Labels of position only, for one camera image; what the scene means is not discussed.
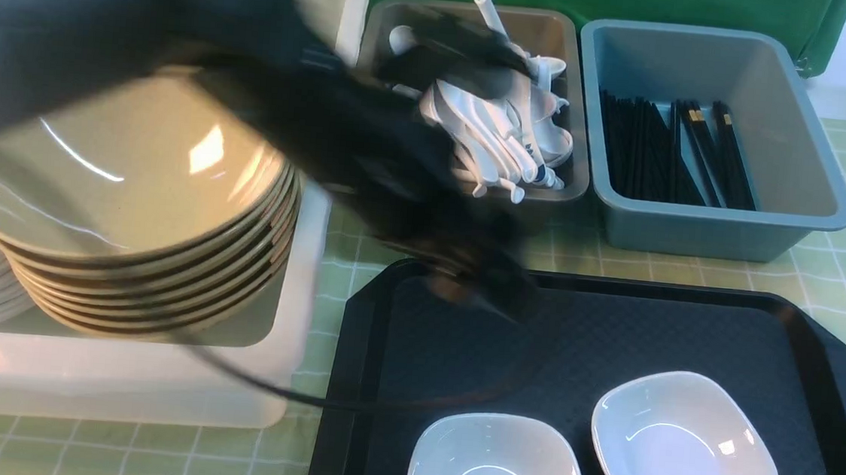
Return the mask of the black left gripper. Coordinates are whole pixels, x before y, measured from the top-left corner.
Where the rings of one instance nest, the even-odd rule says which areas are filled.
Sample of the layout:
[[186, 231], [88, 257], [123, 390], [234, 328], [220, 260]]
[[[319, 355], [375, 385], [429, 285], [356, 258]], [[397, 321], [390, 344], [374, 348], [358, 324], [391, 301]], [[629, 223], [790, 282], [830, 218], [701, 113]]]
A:
[[414, 45], [374, 72], [354, 69], [324, 43], [293, 1], [271, 12], [275, 59], [257, 90], [272, 146], [352, 210], [380, 242], [431, 267], [432, 289], [514, 321], [528, 318], [536, 287], [516, 256], [522, 233], [507, 211], [466, 196], [452, 171], [455, 140], [386, 77], [457, 82], [496, 99], [528, 67], [502, 34], [416, 11]]

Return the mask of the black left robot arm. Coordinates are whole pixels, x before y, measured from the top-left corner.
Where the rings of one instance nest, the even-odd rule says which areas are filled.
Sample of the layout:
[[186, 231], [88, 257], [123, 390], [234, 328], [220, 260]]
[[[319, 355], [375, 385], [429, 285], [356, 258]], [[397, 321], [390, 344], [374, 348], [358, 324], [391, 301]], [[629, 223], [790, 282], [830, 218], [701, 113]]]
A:
[[524, 321], [536, 287], [515, 218], [466, 196], [455, 141], [389, 89], [458, 83], [499, 99], [531, 71], [504, 36], [417, 8], [414, 44], [376, 69], [344, 62], [296, 0], [0, 0], [0, 132], [168, 65], [239, 113], [362, 220], [430, 267], [440, 297]]

